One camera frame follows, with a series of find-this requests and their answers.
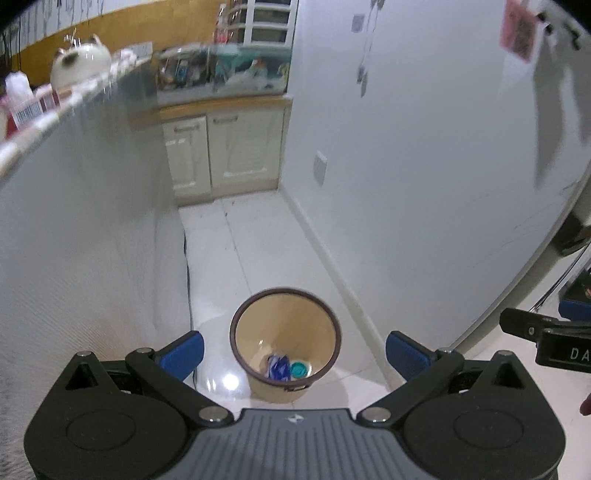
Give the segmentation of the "blue snack wrapper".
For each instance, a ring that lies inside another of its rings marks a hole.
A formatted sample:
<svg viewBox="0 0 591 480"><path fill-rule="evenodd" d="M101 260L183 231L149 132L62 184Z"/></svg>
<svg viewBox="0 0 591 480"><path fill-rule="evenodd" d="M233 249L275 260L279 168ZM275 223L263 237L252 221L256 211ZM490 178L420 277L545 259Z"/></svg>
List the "blue snack wrapper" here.
<svg viewBox="0 0 591 480"><path fill-rule="evenodd" d="M266 377L273 381L290 381L290 359L287 355L271 354L267 357Z"/></svg>

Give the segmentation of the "teal round lid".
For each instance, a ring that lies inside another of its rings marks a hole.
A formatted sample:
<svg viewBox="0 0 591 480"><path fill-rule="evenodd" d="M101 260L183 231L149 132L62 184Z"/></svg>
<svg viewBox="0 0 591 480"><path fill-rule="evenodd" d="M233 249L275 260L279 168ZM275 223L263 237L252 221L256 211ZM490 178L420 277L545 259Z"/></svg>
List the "teal round lid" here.
<svg viewBox="0 0 591 480"><path fill-rule="evenodd" d="M300 380L308 378L311 374L311 365L308 362L301 360L294 360L290 363L290 378L293 380Z"/></svg>

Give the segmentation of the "beige trash bin brown rim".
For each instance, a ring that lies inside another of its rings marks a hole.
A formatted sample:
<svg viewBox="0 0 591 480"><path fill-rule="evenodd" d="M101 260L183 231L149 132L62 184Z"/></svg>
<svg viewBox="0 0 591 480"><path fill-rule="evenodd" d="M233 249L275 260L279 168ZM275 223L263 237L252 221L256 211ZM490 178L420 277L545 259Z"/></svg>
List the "beige trash bin brown rim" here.
<svg viewBox="0 0 591 480"><path fill-rule="evenodd" d="M342 347L342 328L332 309L308 291L270 288L238 307L229 326L229 344L249 380L253 395L273 404L294 402L335 365ZM273 381L266 359L287 355L308 362L308 378Z"/></svg>

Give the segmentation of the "white cabinet with doors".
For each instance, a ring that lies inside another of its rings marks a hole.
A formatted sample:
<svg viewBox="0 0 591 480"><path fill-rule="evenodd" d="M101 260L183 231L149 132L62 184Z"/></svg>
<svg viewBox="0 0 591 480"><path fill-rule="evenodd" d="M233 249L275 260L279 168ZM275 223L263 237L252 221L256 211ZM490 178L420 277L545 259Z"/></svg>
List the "white cabinet with doors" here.
<svg viewBox="0 0 591 480"><path fill-rule="evenodd" d="M283 95L162 106L159 117L177 204L276 189L292 104Z"/></svg>

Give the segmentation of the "red white carton box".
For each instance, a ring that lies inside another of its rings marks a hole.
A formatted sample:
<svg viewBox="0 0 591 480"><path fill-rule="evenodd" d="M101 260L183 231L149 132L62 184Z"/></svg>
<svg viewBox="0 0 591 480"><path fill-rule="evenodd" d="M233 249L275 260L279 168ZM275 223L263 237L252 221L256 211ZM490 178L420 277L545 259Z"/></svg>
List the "red white carton box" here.
<svg viewBox="0 0 591 480"><path fill-rule="evenodd" d="M9 108L8 125L12 129L20 129L23 125L60 105L59 95L51 86L39 88L33 93L34 99Z"/></svg>

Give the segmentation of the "clear storage box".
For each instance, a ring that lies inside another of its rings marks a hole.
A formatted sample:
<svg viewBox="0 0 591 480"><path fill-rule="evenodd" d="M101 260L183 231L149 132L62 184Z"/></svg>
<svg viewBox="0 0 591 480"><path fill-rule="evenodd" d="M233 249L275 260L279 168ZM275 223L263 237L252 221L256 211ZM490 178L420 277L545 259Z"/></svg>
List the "clear storage box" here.
<svg viewBox="0 0 591 480"><path fill-rule="evenodd" d="M157 55L156 84L159 90L204 86L211 77L209 46L189 43L162 50Z"/></svg>

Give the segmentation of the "teal white box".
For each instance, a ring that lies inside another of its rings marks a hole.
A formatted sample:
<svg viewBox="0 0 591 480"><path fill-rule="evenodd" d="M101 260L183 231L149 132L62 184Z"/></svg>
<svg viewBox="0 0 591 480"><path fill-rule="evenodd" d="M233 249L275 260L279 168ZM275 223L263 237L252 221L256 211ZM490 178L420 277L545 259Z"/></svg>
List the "teal white box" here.
<svg viewBox="0 0 591 480"><path fill-rule="evenodd" d="M280 46L216 45L209 82L218 96L281 95L287 91L291 49Z"/></svg>

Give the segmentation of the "white cat-shaped ceramic pot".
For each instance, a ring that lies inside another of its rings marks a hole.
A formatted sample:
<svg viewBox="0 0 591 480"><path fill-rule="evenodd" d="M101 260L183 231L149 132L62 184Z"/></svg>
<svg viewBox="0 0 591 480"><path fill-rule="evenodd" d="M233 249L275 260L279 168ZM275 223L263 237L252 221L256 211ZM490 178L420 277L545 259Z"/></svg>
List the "white cat-shaped ceramic pot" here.
<svg viewBox="0 0 591 480"><path fill-rule="evenodd" d="M65 35L63 41L69 47L56 51L50 72L50 84L54 90L62 90L109 73L111 53L96 34L82 42L73 32Z"/></svg>

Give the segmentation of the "pink card with QR codes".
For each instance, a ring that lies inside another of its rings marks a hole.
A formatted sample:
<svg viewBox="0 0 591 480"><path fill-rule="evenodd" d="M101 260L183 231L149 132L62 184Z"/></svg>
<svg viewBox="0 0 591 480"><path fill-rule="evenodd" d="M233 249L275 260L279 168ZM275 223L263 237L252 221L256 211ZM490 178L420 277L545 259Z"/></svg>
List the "pink card with QR codes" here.
<svg viewBox="0 0 591 480"><path fill-rule="evenodd" d="M501 22L500 47L525 63L530 63L539 26L542 24L540 16L543 15L545 6L546 1L506 0Z"/></svg>

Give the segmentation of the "crumpled white tissue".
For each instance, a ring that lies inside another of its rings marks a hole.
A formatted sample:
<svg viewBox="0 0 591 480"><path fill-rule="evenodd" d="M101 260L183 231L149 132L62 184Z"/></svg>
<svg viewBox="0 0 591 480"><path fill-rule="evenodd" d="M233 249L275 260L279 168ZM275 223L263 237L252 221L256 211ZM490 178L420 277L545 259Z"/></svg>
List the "crumpled white tissue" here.
<svg viewBox="0 0 591 480"><path fill-rule="evenodd" d="M5 78L4 102L6 104L19 105L34 98L28 77L22 71L11 72Z"/></svg>

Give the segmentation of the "pink drink bottle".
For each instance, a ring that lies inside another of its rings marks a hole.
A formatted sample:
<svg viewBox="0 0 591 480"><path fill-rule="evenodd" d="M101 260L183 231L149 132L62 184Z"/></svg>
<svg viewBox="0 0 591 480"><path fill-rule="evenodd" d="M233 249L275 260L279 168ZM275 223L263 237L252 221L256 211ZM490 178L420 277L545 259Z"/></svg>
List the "pink drink bottle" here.
<svg viewBox="0 0 591 480"><path fill-rule="evenodd" d="M215 18L214 43L226 44L228 42L228 35L228 4L221 3L218 5L217 16Z"/></svg>

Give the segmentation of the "white drawer organizer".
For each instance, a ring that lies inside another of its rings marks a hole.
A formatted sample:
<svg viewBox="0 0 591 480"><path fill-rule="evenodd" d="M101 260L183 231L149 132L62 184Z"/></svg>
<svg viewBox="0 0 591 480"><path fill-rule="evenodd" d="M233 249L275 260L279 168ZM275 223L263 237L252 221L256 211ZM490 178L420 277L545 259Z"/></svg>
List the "white drawer organizer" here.
<svg viewBox="0 0 591 480"><path fill-rule="evenodd" d="M290 47L297 0L239 0L228 3L228 41L239 45Z"/></svg>

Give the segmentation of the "white wall outlet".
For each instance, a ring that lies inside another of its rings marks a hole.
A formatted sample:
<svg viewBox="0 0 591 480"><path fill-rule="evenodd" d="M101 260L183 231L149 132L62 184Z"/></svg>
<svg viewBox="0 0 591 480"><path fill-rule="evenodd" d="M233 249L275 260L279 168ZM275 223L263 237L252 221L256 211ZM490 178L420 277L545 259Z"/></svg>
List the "white wall outlet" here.
<svg viewBox="0 0 591 480"><path fill-rule="evenodd" d="M317 151L315 153L314 159L314 174L315 182L317 182L318 186L322 186L325 183L325 174L327 173L328 168L328 159L322 154L321 151Z"/></svg>

